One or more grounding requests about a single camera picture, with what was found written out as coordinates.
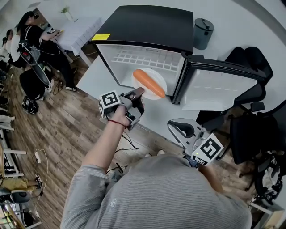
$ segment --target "gray striped shirt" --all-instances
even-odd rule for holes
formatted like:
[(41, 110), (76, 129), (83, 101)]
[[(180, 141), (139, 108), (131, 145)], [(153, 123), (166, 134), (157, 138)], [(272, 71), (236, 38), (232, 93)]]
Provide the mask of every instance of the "gray striped shirt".
[(215, 192), (207, 179), (177, 156), (146, 157), (110, 190), (103, 169), (82, 166), (75, 174), (62, 229), (249, 229), (247, 205)]

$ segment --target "red bracelet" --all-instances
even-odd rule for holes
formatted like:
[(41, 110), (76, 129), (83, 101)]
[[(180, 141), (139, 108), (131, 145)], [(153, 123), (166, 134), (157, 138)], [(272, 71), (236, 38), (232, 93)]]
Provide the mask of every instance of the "red bracelet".
[(122, 123), (116, 122), (116, 121), (114, 121), (114, 120), (109, 120), (109, 121), (110, 121), (110, 122), (113, 122), (113, 123), (120, 124), (120, 125), (124, 126), (125, 129), (127, 128), (127, 126), (123, 125)]

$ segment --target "white plate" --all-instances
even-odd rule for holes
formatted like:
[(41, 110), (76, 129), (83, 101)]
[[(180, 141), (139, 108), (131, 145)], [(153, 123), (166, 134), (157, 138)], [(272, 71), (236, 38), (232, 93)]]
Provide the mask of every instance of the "white plate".
[[(146, 72), (148, 76), (150, 76), (166, 93), (167, 92), (167, 84), (164, 78), (156, 71), (150, 68), (139, 68)], [(133, 73), (132, 73), (132, 85), (136, 89), (138, 87), (143, 87), (145, 92), (142, 94), (143, 97), (156, 100), (156, 99), (161, 99), (162, 97), (156, 95), (154, 92), (149, 90), (147, 87), (145, 87), (143, 84), (141, 84), (137, 79), (135, 79)]]

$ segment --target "gray trash can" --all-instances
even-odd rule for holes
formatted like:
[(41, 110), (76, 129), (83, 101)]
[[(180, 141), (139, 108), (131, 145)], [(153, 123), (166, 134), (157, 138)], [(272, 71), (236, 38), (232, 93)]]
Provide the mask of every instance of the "gray trash can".
[(193, 46), (199, 50), (206, 49), (214, 29), (214, 25), (210, 21), (197, 18), (193, 29)]

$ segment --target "carrot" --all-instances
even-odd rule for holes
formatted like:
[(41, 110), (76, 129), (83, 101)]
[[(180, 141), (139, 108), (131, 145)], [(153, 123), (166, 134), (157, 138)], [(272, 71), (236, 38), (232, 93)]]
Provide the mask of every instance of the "carrot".
[(137, 79), (141, 84), (143, 84), (145, 87), (147, 87), (149, 90), (151, 90), (156, 95), (164, 98), (165, 92), (164, 90), (141, 69), (136, 69), (133, 72), (133, 75), (135, 79)]

